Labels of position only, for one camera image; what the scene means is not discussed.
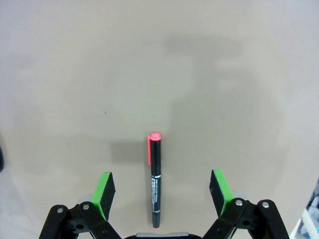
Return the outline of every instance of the pen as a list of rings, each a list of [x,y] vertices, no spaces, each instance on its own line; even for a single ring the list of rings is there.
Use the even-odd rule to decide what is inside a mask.
[[[149,165],[152,175],[152,214],[153,227],[160,227],[160,134],[152,133],[148,136]]]

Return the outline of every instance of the green tape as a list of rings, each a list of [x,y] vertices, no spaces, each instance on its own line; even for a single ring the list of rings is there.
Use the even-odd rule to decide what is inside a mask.
[[[105,218],[105,215],[103,213],[102,210],[102,206],[101,206],[101,199],[105,190],[105,187],[107,185],[107,182],[109,180],[111,172],[104,172],[102,173],[101,177],[100,177],[100,181],[98,183],[98,185],[96,186],[96,189],[92,195],[92,199],[91,199],[91,203],[93,203],[95,206],[97,206],[100,210],[101,215]]]
[[[231,200],[234,199],[234,195],[233,195],[232,191],[230,190],[230,187],[228,185],[228,182],[226,180],[226,177],[225,177],[223,171],[220,169],[217,169],[217,170],[214,170],[214,174],[215,174],[215,177],[217,179],[217,182],[218,182],[219,188],[221,190],[221,193],[223,195],[223,198],[224,198],[224,204],[223,204],[223,208],[221,210],[221,214],[223,214],[223,212],[226,209],[226,205]]]

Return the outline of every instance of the table surface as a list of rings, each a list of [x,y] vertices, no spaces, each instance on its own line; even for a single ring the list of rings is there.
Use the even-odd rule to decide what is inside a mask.
[[[0,3],[1,238],[37,238],[112,171],[110,223],[151,224],[147,135],[162,134],[158,233],[216,219],[211,169],[291,231],[319,166],[319,3]],[[237,238],[247,238],[239,233]]]

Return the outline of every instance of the pink pen clip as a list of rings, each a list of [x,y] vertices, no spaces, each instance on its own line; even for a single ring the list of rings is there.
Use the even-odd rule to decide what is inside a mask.
[[[157,132],[154,132],[148,136],[149,166],[151,166],[151,164],[152,164],[151,140],[152,141],[159,141],[160,139],[161,139],[160,134]]]

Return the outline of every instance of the screw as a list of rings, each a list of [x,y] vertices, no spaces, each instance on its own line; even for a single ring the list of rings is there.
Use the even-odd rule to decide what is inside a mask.
[[[84,210],[88,210],[89,208],[90,208],[90,206],[87,205],[87,204],[85,204],[85,205],[83,206],[83,209],[84,209]]]
[[[269,208],[269,204],[268,204],[267,202],[263,202],[263,203],[262,203],[262,206],[263,206],[264,208]]]
[[[243,205],[243,202],[242,202],[241,200],[236,200],[236,201],[235,201],[235,204],[236,204],[237,206],[242,206],[242,205]]]

